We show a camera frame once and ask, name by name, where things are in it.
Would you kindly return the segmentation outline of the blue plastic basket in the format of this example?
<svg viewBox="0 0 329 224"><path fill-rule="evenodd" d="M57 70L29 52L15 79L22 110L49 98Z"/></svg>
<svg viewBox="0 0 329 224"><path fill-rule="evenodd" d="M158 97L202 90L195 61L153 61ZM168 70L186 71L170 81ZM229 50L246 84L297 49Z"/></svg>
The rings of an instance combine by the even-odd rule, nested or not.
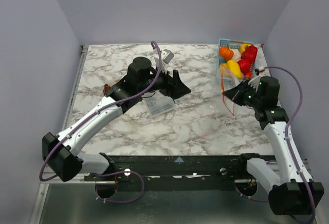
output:
<svg viewBox="0 0 329 224"><path fill-rule="evenodd" d="M221 63L227 63L227 60L220 57L219 53L218 53L219 49L222 46L228 47L229 49L238 49L239 50L240 46L243 43L249 43L249 44L252 44L253 46L257 47L254 43L250 43L250 42L241 42L241 41L234 41L234 40L229 40L229 39L220 39L219 44L218 44L218 50L217 50L217 65L218 65L218 67ZM256 62L256 60L251 63L251 70L250 70L251 78L254 77L255 62Z"/></svg>

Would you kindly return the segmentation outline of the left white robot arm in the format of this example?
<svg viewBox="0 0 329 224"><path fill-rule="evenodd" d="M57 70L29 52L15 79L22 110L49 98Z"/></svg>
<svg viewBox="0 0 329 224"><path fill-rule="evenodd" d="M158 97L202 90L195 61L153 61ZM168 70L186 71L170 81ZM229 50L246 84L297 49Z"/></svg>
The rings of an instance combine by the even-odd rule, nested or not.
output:
<svg viewBox="0 0 329 224"><path fill-rule="evenodd" d="M80 152L101 129L139 103L146 92L153 91L173 100L191 92L177 70L171 73L160 71L152 67L148 58L134 58L126 75L110 87L87 115L57 135L44 135L42 158L45 164L63 182L72 180L79 173L97 174L102 180L111 179L114 168L109 156L104 153L83 156Z"/></svg>

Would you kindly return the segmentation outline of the yellow toy bell pepper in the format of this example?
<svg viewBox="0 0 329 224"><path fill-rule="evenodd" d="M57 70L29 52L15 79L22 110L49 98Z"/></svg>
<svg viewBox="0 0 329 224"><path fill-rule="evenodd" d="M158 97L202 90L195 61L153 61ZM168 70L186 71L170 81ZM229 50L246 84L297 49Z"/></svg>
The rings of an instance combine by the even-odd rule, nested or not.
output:
<svg viewBox="0 0 329 224"><path fill-rule="evenodd" d="M240 46L240 48L239 48L239 52L240 52L240 54L243 54L244 51L245 51L248 47L250 47L250 46L252 46L252 44L249 44L249 43L243 43L243 44Z"/></svg>

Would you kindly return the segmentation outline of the red toy apple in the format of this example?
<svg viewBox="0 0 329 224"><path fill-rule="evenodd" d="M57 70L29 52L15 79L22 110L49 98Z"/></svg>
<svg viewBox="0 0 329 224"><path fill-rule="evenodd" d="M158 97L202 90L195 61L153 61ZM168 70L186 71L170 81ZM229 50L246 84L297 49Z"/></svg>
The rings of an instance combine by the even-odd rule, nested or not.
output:
<svg viewBox="0 0 329 224"><path fill-rule="evenodd" d="M250 72L250 70L251 70L251 63L247 59L240 59L237 63L239 65L239 67L240 67L240 71L243 74L246 74L246 73Z"/></svg>

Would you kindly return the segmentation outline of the red toy bell pepper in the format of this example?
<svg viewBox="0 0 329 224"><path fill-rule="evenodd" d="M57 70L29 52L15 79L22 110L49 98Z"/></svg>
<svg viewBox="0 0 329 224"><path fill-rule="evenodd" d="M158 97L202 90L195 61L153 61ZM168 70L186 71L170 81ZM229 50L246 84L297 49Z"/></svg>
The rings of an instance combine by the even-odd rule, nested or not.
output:
<svg viewBox="0 0 329 224"><path fill-rule="evenodd" d="M248 60L249 62L254 62L258 54L258 48L251 45L245 49L241 55L241 59Z"/></svg>

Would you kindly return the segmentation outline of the orange toy pumpkin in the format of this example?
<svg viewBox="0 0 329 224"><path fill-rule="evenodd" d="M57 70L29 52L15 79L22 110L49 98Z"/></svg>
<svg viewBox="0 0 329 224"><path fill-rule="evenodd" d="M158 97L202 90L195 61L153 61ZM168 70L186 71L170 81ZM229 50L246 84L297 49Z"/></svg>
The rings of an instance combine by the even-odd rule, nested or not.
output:
<svg viewBox="0 0 329 224"><path fill-rule="evenodd" d="M222 57L225 60L231 60L234 56L234 52L229 49L228 47L222 46L219 51L219 56Z"/></svg>

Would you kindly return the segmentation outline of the clear zip top bag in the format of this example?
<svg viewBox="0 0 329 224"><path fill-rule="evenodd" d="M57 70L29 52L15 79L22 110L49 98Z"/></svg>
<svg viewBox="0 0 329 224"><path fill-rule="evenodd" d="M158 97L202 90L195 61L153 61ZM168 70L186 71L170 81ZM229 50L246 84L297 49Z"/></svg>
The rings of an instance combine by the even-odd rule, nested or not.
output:
<svg viewBox="0 0 329 224"><path fill-rule="evenodd" d="M220 87L222 92L222 101L226 109L235 118L235 103L223 96L223 92L232 89L240 84L241 79L237 79L235 75L229 70L227 63L221 63L218 67L218 77L220 81Z"/></svg>

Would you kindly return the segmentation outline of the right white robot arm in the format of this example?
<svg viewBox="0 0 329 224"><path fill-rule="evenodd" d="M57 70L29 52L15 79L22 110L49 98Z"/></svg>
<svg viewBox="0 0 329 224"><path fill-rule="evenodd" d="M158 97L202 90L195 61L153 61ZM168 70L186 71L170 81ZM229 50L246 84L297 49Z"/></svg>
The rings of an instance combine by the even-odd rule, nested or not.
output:
<svg viewBox="0 0 329 224"><path fill-rule="evenodd" d="M307 171L294 143L289 118L278 105L278 79L257 76L223 91L223 97L255 111L255 118L267 136L279 172L263 159L251 158L236 166L244 179L251 175L268 193L268 202L276 215L311 215L324 194L322 183L315 182Z"/></svg>

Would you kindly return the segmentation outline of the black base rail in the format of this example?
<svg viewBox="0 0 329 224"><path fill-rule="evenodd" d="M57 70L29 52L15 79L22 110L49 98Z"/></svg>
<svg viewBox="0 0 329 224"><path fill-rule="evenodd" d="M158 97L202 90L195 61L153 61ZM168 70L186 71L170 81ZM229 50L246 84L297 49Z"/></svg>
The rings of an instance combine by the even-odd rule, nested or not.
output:
<svg viewBox="0 0 329 224"><path fill-rule="evenodd" d="M133 175L118 177L86 176L97 184L118 183L120 191L139 191L141 180L145 191L233 191L235 182L248 182L247 159L274 160L273 155L246 153L230 156L111 156L112 172L129 169Z"/></svg>

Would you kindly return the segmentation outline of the yellow toy corn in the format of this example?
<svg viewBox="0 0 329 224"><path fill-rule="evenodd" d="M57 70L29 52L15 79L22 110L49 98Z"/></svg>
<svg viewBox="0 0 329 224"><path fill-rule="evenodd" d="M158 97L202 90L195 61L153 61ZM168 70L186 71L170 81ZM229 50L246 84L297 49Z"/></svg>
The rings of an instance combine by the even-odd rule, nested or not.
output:
<svg viewBox="0 0 329 224"><path fill-rule="evenodd" d="M240 66L236 61L228 60L227 61L227 66L228 66L229 70L235 75L235 77L237 79L242 78L242 72L240 70Z"/></svg>

